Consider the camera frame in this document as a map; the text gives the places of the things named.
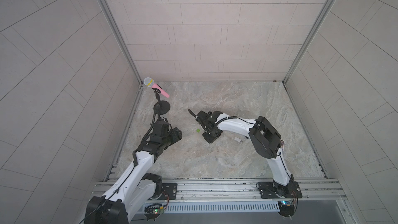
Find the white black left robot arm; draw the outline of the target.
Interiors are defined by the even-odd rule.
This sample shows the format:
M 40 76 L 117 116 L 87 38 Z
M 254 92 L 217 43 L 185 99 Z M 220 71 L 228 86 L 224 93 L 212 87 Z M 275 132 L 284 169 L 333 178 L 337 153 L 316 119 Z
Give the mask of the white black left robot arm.
M 163 117 L 170 108 L 167 101 L 155 103 L 150 129 L 133 152 L 133 161 L 101 197 L 92 197 L 82 224 L 129 224 L 148 199 L 162 194 L 162 177 L 148 171 L 166 149 L 182 139 L 182 132 Z

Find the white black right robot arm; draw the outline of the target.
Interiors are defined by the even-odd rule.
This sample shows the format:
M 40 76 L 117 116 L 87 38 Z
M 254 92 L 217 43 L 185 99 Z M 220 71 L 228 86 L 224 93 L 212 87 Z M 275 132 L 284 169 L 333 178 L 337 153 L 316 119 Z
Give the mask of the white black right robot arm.
M 276 196 L 281 199 L 302 198 L 302 192 L 293 174 L 285 163 L 284 141 L 280 133 L 265 117 L 257 119 L 242 119 L 237 116 L 229 116 L 220 111 L 204 112 L 198 114 L 188 110 L 195 120 L 204 129 L 203 137 L 206 142 L 212 144 L 223 131 L 240 134 L 251 140 L 255 151 L 268 162 L 272 171 L 272 182 L 258 182 L 262 198 Z

